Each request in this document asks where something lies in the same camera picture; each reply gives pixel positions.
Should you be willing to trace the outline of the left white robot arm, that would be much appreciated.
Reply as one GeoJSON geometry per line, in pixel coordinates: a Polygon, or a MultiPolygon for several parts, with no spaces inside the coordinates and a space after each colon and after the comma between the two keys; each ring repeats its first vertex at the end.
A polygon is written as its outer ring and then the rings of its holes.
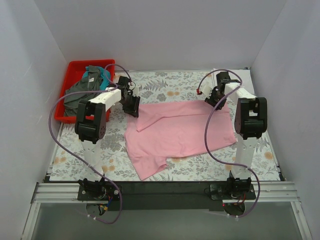
{"type": "Polygon", "coordinates": [[[90,100],[82,100],[78,104],[75,122],[75,133],[81,141],[84,150],[84,161],[91,173],[78,183],[85,193],[95,200],[112,196],[119,190],[109,187],[103,178],[104,171],[101,161],[101,140],[104,138],[107,127],[107,111],[116,103],[122,105],[124,113],[139,117],[141,97],[139,89],[129,77],[120,76],[116,84],[111,84],[105,92],[90,100]]]}

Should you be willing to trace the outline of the pink t shirt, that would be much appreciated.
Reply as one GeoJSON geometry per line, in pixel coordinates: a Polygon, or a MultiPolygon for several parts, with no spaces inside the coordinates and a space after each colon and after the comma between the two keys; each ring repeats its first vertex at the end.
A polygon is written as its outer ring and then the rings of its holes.
{"type": "Polygon", "coordinates": [[[201,100],[142,104],[139,116],[127,116],[128,157],[143,181],[167,167],[168,158],[184,158],[236,143],[230,110],[201,100]]]}

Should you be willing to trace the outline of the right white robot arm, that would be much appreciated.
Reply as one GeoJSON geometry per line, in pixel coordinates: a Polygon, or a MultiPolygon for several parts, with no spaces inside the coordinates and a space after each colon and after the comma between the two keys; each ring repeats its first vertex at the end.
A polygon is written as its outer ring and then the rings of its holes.
{"type": "Polygon", "coordinates": [[[235,161],[226,181],[212,183],[209,186],[209,197],[212,200],[254,200],[255,190],[252,185],[252,161],[258,139],[266,132],[268,126],[267,99],[249,93],[242,86],[240,76],[231,79],[231,70],[216,69],[217,85],[214,88],[198,88],[198,94],[206,96],[205,102],[213,107],[213,111],[221,110],[231,99],[236,104],[234,130],[237,134],[235,161]]]}

